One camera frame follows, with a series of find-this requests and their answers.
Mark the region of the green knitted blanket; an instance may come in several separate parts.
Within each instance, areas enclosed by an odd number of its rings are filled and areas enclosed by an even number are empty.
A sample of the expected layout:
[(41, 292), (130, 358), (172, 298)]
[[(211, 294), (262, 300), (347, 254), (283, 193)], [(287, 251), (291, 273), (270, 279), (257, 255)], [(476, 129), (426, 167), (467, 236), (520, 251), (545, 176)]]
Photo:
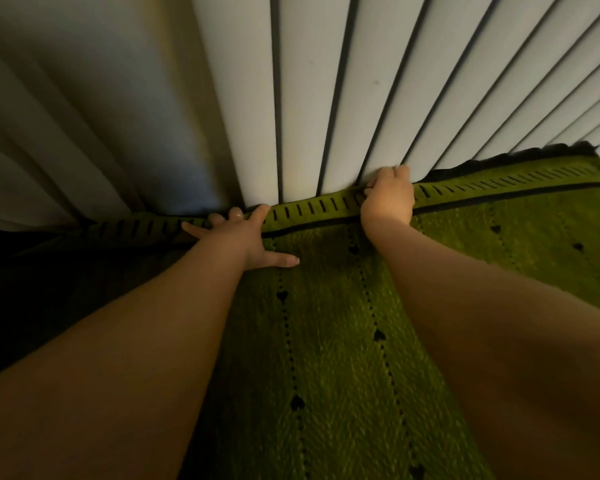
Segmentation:
[[(360, 226), (351, 188), (274, 206), (292, 269), (240, 282), (183, 479), (493, 480)], [(0, 231), (0, 371), (190, 249), (148, 212), (64, 234)], [(413, 225), (600, 308), (600, 153), (502, 154), (415, 184)]]

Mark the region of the person's right forearm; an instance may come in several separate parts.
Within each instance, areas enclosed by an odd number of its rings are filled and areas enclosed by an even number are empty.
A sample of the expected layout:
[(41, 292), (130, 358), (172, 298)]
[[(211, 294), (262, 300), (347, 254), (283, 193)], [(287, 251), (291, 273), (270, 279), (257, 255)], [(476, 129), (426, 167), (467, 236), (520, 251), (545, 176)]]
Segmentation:
[(399, 219), (363, 227), (494, 475), (600, 480), (600, 309)]

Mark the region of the person's right hand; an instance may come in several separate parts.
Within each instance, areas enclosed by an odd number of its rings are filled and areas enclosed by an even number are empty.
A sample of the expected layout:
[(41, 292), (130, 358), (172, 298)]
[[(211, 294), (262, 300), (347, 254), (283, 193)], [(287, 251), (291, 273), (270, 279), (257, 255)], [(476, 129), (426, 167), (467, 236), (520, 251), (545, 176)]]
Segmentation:
[(371, 232), (385, 222), (409, 226), (415, 205), (409, 167), (382, 167), (372, 178), (380, 178), (382, 188), (380, 192), (365, 198), (361, 206), (360, 217), (364, 231)]

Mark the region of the person's left hand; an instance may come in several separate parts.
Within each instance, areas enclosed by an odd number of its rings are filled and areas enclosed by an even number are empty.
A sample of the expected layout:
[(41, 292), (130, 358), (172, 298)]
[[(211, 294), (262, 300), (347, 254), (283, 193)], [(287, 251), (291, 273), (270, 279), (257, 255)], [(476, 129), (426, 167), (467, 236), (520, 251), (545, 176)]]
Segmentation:
[(257, 206), (243, 221), (229, 221), (218, 213), (208, 216), (211, 232), (201, 240), (213, 245), (221, 257), (236, 256), (245, 271), (261, 268), (261, 258), (265, 251), (262, 227), (271, 207)]

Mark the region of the white vertical blind slats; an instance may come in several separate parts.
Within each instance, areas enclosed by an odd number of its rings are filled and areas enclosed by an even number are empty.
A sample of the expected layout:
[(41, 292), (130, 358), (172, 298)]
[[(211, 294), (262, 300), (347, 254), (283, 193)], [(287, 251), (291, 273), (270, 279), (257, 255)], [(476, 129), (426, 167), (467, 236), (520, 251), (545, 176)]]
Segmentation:
[(600, 0), (192, 0), (242, 199), (592, 138)]

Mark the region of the person's left forearm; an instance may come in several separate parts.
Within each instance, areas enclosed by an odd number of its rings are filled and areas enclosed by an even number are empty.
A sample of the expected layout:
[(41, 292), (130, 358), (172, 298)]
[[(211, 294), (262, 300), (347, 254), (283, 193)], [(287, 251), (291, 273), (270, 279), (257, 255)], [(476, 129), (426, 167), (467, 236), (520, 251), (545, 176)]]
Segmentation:
[(0, 372), (0, 480), (175, 480), (247, 251), (208, 236)]

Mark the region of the white curtain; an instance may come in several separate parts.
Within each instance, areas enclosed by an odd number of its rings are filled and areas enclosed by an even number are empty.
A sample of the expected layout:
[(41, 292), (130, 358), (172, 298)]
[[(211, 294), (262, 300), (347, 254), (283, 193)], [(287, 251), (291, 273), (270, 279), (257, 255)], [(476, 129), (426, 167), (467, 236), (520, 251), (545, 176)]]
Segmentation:
[(192, 0), (0, 0), (0, 230), (234, 203)]

